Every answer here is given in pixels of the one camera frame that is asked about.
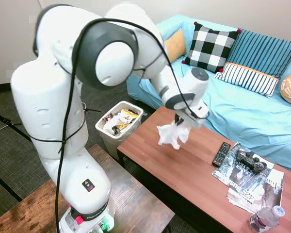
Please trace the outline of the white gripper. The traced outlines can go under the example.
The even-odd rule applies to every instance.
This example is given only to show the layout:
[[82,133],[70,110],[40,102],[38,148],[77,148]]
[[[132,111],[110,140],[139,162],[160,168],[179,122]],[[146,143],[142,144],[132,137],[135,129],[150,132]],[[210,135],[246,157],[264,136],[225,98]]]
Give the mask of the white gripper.
[[177,126],[184,122],[188,123],[193,128],[200,128],[204,124],[204,119],[199,119],[186,113],[184,109],[176,110],[174,122]]

